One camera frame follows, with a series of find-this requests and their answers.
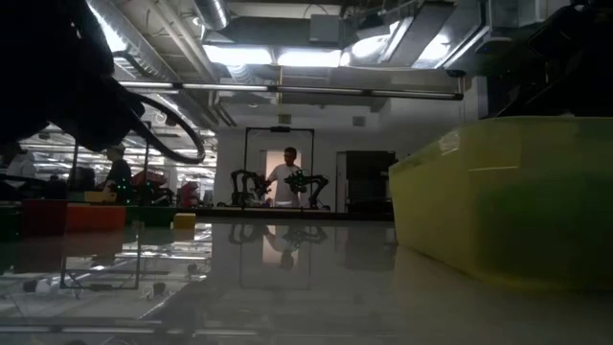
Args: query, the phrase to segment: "ceiling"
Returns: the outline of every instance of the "ceiling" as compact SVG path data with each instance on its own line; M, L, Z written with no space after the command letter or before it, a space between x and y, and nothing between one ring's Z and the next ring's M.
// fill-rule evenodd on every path
M469 75L482 74L484 70L496 73L499 66L491 67L491 62L505 57L508 51L503 49L475 55L475 48L493 35L511 37L512 42L514 37L521 36L518 33L531 27L525 25L526 21L511 24L496 21L504 17L501 13L512 10L508 7L513 2L490 2L497 9L495 15L489 13L484 3L478 0L319 0L316 4L301 0L220 0L220 6L230 13L230 21L226 28L216 32L203 30L201 24L204 19L193 0L88 0L105 29L111 48L114 48L114 44L120 45L120 48L113 49L123 54L123 57L115 59L116 79L119 81L251 82L433 92L461 91L461 83L446 70L461 68ZM369 33L371 27L364 29L362 25L365 18L368 19L368 15L373 13L382 19L375 28L383 28L389 33L369 41L369 38L361 37ZM334 46L313 43L308 39L308 32L300 31L300 28L317 29L310 25L310 19L315 18L315 14L340 16L341 26L348 31L339 35ZM537 23L541 19L528 21L528 24ZM275 25L270 23L284 23L287 30L275 29ZM230 33L235 41L228 39ZM272 63L244 63L237 71L222 63L224 59L213 62L214 57L208 55L203 46L242 47L247 37L261 41L262 45L256 48L268 52ZM303 50L314 49L313 52L318 49L327 52L338 50L335 53L337 58L342 57L338 63L328 67L300 67L282 63L280 55L292 47L274 44L279 41L295 42L291 45L300 45ZM359 55L358 43L361 44L359 49L363 50L364 46L372 48L373 44L376 49L372 49L369 54ZM348 54L349 61L343 62L345 54ZM226 55L227 58L249 58L249 54L235 53ZM204 165L172 167L179 170L181 177L193 179L206 179L215 174L214 135L222 127L274 126L279 123L279 114L289 114L292 115L294 126L373 129L378 126L379 112L389 102L385 98L311 93L280 95L227 91L217 93L206 90L139 92L173 107L193 127L200 130L205 138L209 154ZM419 106L422 113L430 105L436 108L435 105L439 103L420 100L412 104ZM413 113L406 111L407 116ZM361 118L357 119L360 126L355 125L356 118ZM189 150L186 148L192 147L185 133L177 127L166 126L164 116L157 111L148 108L145 120L153 123L154 131L163 135L163 141L171 148ZM48 128L48 131L50 137L41 139L36 136L26 144L41 159L46 160L42 164L51 164L41 166L44 168L42 172L67 173L65 165L71 159L74 142L56 128ZM133 151L130 158L133 164L142 165L144 161L140 152L145 146L142 139L128 136L125 145ZM101 155L91 152L84 151L79 156L80 164L99 165L101 161ZM155 167L166 162L161 156L154 156L151 164ZM107 170L108 165L101 165L98 169Z

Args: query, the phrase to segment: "white t-shirt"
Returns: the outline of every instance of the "white t-shirt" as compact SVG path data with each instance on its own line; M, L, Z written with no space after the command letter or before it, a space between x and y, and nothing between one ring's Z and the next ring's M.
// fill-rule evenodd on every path
M289 185L285 183L285 179L292 173L295 173L300 169L299 166L287 166L286 164L280 164L270 173L268 181L277 181L277 193L275 193L275 206L279 207L299 207L300 201L298 195L293 193L289 188Z
M34 166L34 155L31 152L15 155L7 168L7 175L35 178L36 167ZM26 183L19 181L6 182L14 188L19 188Z

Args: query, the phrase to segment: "air vent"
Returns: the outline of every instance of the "air vent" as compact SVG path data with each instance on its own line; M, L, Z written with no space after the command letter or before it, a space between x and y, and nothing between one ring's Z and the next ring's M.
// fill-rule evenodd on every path
M353 116L353 126L354 127L364 127L365 125L366 125L366 117Z
M291 114L279 114L279 125L291 125Z

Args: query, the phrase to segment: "translucent container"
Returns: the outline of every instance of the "translucent container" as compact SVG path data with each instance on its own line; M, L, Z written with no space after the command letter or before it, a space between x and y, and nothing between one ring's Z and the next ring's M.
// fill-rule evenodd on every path
M613 119L515 117L390 168L401 245L493 283L613 288Z

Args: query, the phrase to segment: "ceiling light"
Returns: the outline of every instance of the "ceiling light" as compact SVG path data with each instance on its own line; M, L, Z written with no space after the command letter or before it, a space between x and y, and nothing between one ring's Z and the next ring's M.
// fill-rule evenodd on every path
M319 51L312 49L285 50L277 63L292 67L338 67L341 51Z
M224 65L272 63L270 52L262 47L216 47L212 45L203 47L212 62Z
M365 58L385 48L385 43L390 36L382 34L374 37L361 39L352 47L352 53L356 58Z
M339 64L341 66L349 66L350 63L352 63L352 55L347 52L343 53Z
M122 52L127 49L127 43L115 32L108 23L102 18L102 16L94 10L91 6L89 9L96 15L96 19L100 23L102 27L102 31L104 32L104 37L106 37L106 43L111 49L111 52Z

